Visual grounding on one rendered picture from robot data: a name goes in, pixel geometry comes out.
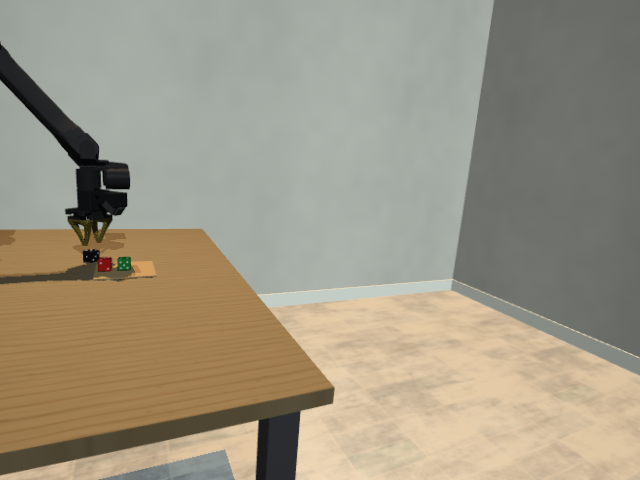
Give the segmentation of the green die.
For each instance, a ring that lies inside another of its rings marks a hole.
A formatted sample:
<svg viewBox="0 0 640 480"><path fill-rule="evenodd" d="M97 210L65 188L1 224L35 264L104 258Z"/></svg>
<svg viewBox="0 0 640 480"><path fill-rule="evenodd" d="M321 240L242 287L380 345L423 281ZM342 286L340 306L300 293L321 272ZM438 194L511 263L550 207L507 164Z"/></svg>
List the green die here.
<svg viewBox="0 0 640 480"><path fill-rule="evenodd" d="M131 257L118 257L118 271L131 270Z"/></svg>

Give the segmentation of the red die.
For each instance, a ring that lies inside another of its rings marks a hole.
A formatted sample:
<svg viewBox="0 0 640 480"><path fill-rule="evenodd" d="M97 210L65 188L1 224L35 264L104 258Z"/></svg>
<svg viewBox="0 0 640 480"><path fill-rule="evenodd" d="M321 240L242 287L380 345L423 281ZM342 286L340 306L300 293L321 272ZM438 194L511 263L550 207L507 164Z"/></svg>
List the red die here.
<svg viewBox="0 0 640 480"><path fill-rule="evenodd" d="M112 258L111 257L100 257L98 259L98 271L111 271L112 270Z"/></svg>

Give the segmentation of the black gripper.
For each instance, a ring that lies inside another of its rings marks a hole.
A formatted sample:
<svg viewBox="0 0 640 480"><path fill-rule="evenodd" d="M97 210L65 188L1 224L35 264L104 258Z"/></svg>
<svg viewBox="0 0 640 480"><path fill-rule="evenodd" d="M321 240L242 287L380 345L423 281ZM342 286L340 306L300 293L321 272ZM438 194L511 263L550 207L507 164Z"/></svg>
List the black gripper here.
<svg viewBox="0 0 640 480"><path fill-rule="evenodd" d="M109 214L107 215L108 211L106 209L95 210L95 211L80 210L79 190L94 191L93 188L77 188L78 207L65 209L65 214L68 214L68 215L74 214L73 216L67 216L68 222L71 225L71 227L74 229L76 234L78 235L83 246L88 246L91 229L93 231L96 242L101 243L106 230L108 229L110 223L113 220L112 215L109 215ZM86 220L86 217L87 217L87 220ZM98 235L97 222L103 222L100 235ZM84 227L84 234L85 234L84 238L79 228L79 225L82 225Z"/></svg>

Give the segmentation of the black die with white pips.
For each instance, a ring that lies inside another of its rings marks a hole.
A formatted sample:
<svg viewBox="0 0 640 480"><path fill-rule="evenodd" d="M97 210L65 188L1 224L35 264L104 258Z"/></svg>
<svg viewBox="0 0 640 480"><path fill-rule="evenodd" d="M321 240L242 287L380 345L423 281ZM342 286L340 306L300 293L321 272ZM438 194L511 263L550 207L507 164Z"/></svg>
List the black die with white pips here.
<svg viewBox="0 0 640 480"><path fill-rule="evenodd" d="M89 249L83 251L83 261L85 262L96 262L99 258L99 250Z"/></svg>

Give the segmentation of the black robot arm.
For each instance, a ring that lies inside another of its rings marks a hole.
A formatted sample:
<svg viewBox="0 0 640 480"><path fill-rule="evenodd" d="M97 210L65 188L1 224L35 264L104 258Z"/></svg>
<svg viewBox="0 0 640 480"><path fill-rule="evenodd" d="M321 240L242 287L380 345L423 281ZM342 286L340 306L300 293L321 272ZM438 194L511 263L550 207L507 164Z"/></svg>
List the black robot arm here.
<svg viewBox="0 0 640 480"><path fill-rule="evenodd" d="M106 209L111 215L121 215L127 207L127 193L100 190L101 171L106 189L130 189L130 172L125 163L98 160L99 145L76 125L47 96L47 94L15 62L0 43L0 80L50 131L68 156L80 167L76 169L77 188L93 188L94 191L79 190L80 210Z"/></svg>

